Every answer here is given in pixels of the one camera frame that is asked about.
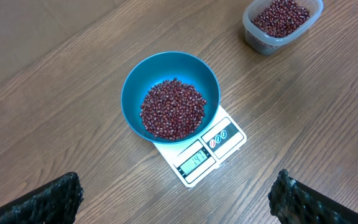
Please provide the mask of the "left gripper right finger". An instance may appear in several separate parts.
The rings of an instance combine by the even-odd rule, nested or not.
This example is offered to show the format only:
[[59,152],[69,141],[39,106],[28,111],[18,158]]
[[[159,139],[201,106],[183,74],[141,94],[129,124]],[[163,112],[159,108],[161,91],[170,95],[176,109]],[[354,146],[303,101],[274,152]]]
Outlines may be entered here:
[[268,193],[271,215],[285,224],[358,224],[358,213],[288,175],[278,173]]

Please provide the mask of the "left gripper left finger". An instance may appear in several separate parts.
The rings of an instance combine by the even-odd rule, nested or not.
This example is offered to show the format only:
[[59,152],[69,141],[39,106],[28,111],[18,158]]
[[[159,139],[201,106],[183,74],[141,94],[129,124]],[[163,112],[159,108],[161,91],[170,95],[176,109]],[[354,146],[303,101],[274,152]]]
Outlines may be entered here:
[[84,190],[75,172],[59,178],[0,207],[0,224],[73,224]]

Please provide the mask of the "teal blue bowl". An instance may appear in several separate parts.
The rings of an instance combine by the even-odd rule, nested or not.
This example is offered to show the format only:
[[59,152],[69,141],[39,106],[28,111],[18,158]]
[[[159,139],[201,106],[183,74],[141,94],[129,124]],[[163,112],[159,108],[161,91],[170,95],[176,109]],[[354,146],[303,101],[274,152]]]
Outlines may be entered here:
[[[193,85],[206,100],[205,116],[194,133],[183,139],[171,141],[156,138],[149,133],[140,117],[141,104],[148,91],[165,80]],[[121,91],[121,109],[128,125],[140,137],[159,144],[176,144],[189,141],[211,125],[218,113],[221,90],[213,70],[201,59],[186,52],[168,51],[151,55],[138,63],[128,74]]]

